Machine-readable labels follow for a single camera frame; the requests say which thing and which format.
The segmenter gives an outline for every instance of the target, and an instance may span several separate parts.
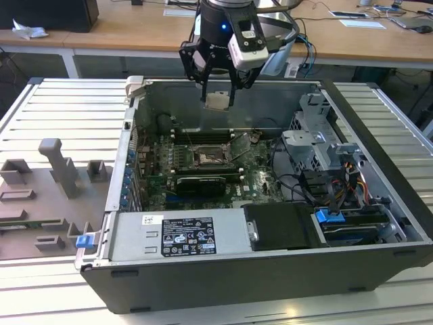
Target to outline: barcode sticker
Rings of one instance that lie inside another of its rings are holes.
[[[164,215],[144,215],[141,220],[142,225],[162,225]]]

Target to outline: black box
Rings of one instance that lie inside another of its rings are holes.
[[[13,19],[29,27],[87,33],[99,10],[96,0],[0,0],[0,29],[12,29]]]

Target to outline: white table leg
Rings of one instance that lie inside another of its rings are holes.
[[[60,55],[63,58],[69,78],[81,78],[81,72],[75,63],[74,51],[72,49],[63,49]]]

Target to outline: smartphone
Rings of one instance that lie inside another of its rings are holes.
[[[364,14],[363,12],[330,12],[330,13],[335,17],[344,17],[344,18],[369,17],[367,14]]]
[[[394,7],[391,7],[389,5],[374,5],[373,8],[374,8],[374,10],[377,10],[379,12],[392,12],[392,13],[404,12],[400,8],[394,8]]]

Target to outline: motherboard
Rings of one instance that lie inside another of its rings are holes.
[[[284,201],[269,166],[270,139],[253,132],[186,139],[149,136],[139,148],[144,211],[238,208]]]

